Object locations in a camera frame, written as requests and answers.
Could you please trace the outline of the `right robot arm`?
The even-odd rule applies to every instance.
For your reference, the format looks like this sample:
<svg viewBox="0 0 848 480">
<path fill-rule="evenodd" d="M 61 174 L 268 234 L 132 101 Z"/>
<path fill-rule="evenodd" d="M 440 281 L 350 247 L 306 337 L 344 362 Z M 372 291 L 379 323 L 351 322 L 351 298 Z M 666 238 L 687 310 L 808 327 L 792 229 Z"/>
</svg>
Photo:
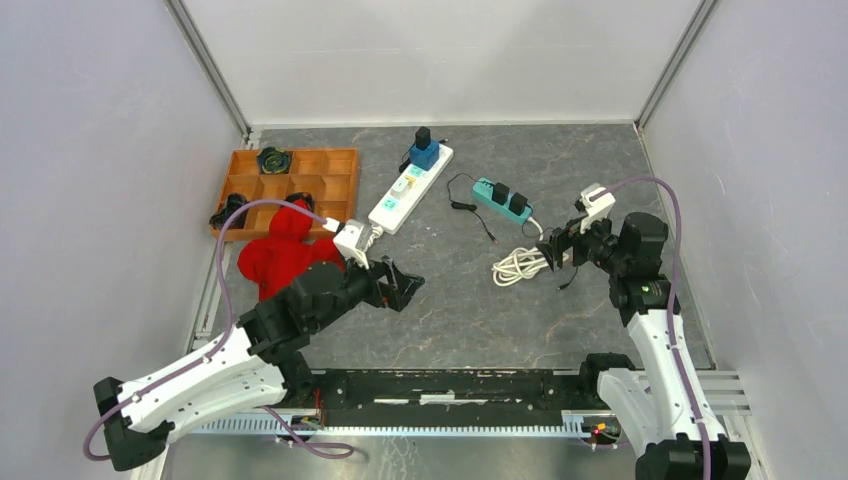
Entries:
<svg viewBox="0 0 848 480">
<path fill-rule="evenodd" d="M 610 301 L 637 347 L 647 383 L 629 360 L 593 354 L 581 366 L 580 400 L 606 405 L 636 455 L 638 479 L 744 479 L 752 467 L 747 446 L 729 438 L 701 387 L 685 342 L 676 285 L 661 274 L 669 236 L 658 217 L 627 215 L 618 234 L 609 219 L 586 229 L 577 219 L 537 242 L 552 270 L 567 257 L 609 276 Z"/>
</svg>

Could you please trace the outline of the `white power strip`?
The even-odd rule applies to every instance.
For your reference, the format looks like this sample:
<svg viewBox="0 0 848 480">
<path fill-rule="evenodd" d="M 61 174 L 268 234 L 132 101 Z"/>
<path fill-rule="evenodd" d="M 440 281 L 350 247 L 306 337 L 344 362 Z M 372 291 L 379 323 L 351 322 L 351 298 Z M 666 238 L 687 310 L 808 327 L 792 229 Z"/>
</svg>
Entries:
<svg viewBox="0 0 848 480">
<path fill-rule="evenodd" d="M 429 170 L 409 164 L 368 215 L 372 227 L 394 235 L 411 216 L 454 156 L 454 150 L 439 144 L 439 156 Z"/>
</svg>

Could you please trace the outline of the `teal power strip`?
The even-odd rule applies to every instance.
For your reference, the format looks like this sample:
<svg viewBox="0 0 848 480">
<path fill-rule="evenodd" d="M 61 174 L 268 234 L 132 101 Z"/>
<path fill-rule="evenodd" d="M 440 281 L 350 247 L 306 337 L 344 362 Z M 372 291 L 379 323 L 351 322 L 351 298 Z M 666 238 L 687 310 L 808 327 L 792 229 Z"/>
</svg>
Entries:
<svg viewBox="0 0 848 480">
<path fill-rule="evenodd" d="M 492 182 L 485 177 L 479 178 L 473 184 L 472 196 L 517 225 L 523 225 L 533 213 L 532 205 L 526 196 L 511 190 L 503 183 Z"/>
</svg>

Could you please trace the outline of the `black plug adapter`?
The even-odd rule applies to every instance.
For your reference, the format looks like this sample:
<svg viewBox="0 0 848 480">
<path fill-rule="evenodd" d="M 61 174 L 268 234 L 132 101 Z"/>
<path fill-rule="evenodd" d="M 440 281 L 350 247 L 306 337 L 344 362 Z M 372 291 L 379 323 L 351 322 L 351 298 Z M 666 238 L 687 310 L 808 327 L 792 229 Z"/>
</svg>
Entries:
<svg viewBox="0 0 848 480">
<path fill-rule="evenodd" d="M 491 200 L 498 205 L 505 205 L 508 202 L 510 188 L 503 183 L 495 183 L 492 185 Z"/>
<path fill-rule="evenodd" d="M 527 198 L 518 192 L 515 192 L 510 197 L 508 210 L 516 216 L 522 216 L 527 209 Z"/>
</svg>

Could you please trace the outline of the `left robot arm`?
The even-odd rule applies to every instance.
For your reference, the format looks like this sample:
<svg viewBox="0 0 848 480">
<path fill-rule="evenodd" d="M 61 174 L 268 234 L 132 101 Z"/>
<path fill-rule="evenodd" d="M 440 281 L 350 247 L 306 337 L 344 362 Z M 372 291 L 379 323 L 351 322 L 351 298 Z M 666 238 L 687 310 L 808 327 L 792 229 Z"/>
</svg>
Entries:
<svg viewBox="0 0 848 480">
<path fill-rule="evenodd" d="M 312 336 L 361 303 L 400 312 L 424 283 L 388 257 L 365 267 L 316 263 L 202 348 L 136 380 L 97 382 L 106 460 L 118 472 L 133 470 L 213 420 L 280 402 L 306 405 L 317 381 L 301 351 Z"/>
</svg>

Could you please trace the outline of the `black charger plug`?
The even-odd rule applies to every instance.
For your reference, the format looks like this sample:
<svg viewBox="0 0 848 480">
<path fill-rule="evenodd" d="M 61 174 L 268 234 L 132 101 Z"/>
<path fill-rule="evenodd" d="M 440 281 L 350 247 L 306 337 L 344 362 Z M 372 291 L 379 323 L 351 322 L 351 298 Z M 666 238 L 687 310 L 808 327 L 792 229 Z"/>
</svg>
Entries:
<svg viewBox="0 0 848 480">
<path fill-rule="evenodd" d="M 432 143 L 431 131 L 426 126 L 421 126 L 415 132 L 415 148 L 421 151 L 427 150 Z"/>
</svg>

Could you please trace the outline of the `blue cube adapter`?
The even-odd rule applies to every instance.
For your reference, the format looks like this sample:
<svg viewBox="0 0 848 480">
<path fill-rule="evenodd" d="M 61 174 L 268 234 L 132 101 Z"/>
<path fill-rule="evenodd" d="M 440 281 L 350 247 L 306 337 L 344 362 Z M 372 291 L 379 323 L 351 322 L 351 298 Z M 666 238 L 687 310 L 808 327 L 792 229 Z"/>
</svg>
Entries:
<svg viewBox="0 0 848 480">
<path fill-rule="evenodd" d="M 439 159 L 440 144 L 436 140 L 432 140 L 425 148 L 419 148 L 413 143 L 409 149 L 409 161 L 414 167 L 424 171 L 429 171 Z"/>
</svg>

